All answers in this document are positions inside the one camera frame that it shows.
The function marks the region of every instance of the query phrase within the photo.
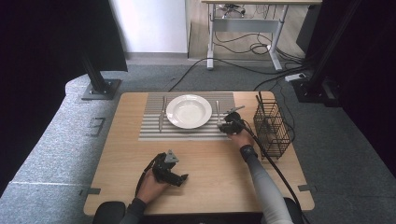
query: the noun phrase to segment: wire basket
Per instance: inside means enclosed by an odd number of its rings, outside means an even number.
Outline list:
[[[284,125],[281,108],[277,106],[276,100],[259,101],[253,120],[257,137],[264,150],[271,158],[279,159],[291,141]]]

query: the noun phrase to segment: fork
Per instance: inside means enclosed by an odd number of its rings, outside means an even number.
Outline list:
[[[217,112],[218,112],[218,127],[220,128],[221,126],[222,126],[222,123],[221,123],[221,121],[220,121],[220,106],[219,106],[219,101],[216,101],[216,109],[217,109]]]

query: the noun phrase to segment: gray carpet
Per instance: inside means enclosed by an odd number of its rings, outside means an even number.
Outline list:
[[[0,223],[91,223],[82,208],[121,94],[169,91],[189,68],[131,64],[128,73],[103,72],[122,80],[112,101],[81,101],[88,77],[70,81],[58,113],[0,199]],[[271,77],[198,65],[174,91],[253,91]],[[298,103],[283,78],[272,91],[288,122],[294,118],[293,145],[316,205],[305,213],[310,222],[396,223],[396,180],[343,109]]]

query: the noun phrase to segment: wooden table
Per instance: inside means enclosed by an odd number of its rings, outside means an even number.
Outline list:
[[[274,67],[277,71],[282,70],[276,54],[276,45],[285,23],[289,5],[320,5],[322,0],[201,0],[202,3],[209,4],[209,44],[207,50],[207,69],[212,70],[215,46],[213,44],[214,32],[242,32],[242,33],[272,33],[274,38],[271,45],[268,45],[268,53],[271,56]],[[236,5],[284,5],[282,15],[278,20],[268,19],[223,19],[216,17],[215,4],[236,4]]]
[[[253,129],[256,94],[253,91],[233,93],[235,105],[246,106],[238,113]],[[189,174],[189,177],[181,187],[168,188],[149,205],[146,214],[260,212],[248,166],[230,140],[138,141],[148,96],[147,92],[124,93],[121,96],[92,181],[92,189],[100,189],[100,193],[88,195],[85,214],[94,215],[97,207],[107,201],[130,203],[142,171],[158,153],[168,149],[173,149],[179,158],[172,172]],[[274,99],[268,91],[262,92],[262,96],[264,99]],[[269,162],[263,161],[262,164],[283,195],[291,197]],[[298,189],[298,186],[306,185],[306,181],[291,144],[276,164],[295,191],[303,210],[312,210],[314,202],[310,191]]]

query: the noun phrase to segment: metal frame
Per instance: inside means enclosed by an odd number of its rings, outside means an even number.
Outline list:
[[[272,33],[274,39],[272,44],[267,46],[268,52],[273,61],[276,71],[282,70],[279,59],[276,54],[276,45],[279,41],[280,33],[282,32],[283,24],[285,23],[286,14],[288,13],[289,5],[283,6],[282,16],[279,20],[265,20],[265,19],[219,19],[216,18],[215,4],[209,4],[209,44],[207,50],[207,69],[213,70],[213,33],[220,32],[255,32],[255,33]]]

